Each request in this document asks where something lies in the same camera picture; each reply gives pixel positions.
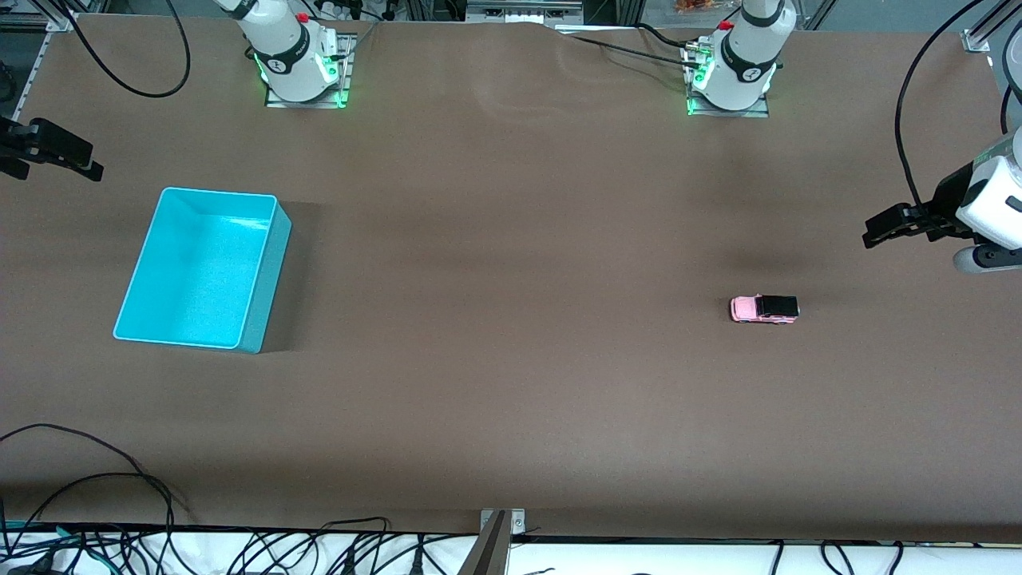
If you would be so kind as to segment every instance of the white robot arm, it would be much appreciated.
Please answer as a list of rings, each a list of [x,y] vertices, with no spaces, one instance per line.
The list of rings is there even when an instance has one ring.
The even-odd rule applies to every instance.
[[[1008,134],[944,178],[933,199],[920,206],[897,203],[866,222],[863,242],[926,233],[972,239],[955,253],[965,273],[1022,269],[1022,129]]]
[[[777,56],[795,29],[795,18],[791,0],[745,0],[734,28],[722,27],[705,40],[712,57],[692,88],[722,109],[754,104],[770,89]]]
[[[256,50],[264,79],[282,99],[304,102],[338,81],[327,62],[337,53],[337,33],[291,11],[287,0],[214,0],[237,20]]]

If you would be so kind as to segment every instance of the brown table surface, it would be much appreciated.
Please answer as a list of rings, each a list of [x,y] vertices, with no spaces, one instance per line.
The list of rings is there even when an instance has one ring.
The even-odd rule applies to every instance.
[[[129,82],[179,76],[171,20],[82,21]],[[98,434],[181,491],[182,522],[462,531],[516,507],[538,534],[1022,536],[1019,276],[959,274],[955,240],[860,239],[909,197],[891,118],[924,36],[795,34],[752,121],[687,116],[670,65],[532,25],[382,25],[347,109],[267,109],[237,25],[185,26],[192,76],[164,100],[74,35],[49,48],[21,119],[106,174],[0,180],[5,430]],[[997,104],[986,57],[938,41],[905,106],[927,197]],[[110,336],[170,185],[284,201],[267,353]],[[756,292],[803,318],[731,323]],[[51,432],[0,449],[14,516],[124,469]],[[44,519],[158,522],[154,499],[83,486]]]

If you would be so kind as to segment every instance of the toy car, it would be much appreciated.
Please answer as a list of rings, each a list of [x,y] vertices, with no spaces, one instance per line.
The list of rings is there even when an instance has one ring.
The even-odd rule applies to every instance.
[[[791,324],[798,320],[794,296],[739,296],[731,300],[731,319],[739,324]]]

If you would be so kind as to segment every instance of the cyan plastic bin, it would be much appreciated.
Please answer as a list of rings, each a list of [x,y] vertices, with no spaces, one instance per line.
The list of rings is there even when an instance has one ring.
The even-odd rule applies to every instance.
[[[113,337],[259,353],[290,232],[273,195],[165,189]]]

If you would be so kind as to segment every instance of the black car roof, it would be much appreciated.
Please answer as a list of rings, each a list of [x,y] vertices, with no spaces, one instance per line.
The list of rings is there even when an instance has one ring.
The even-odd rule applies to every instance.
[[[794,296],[759,296],[756,298],[756,314],[798,318],[798,298]]]

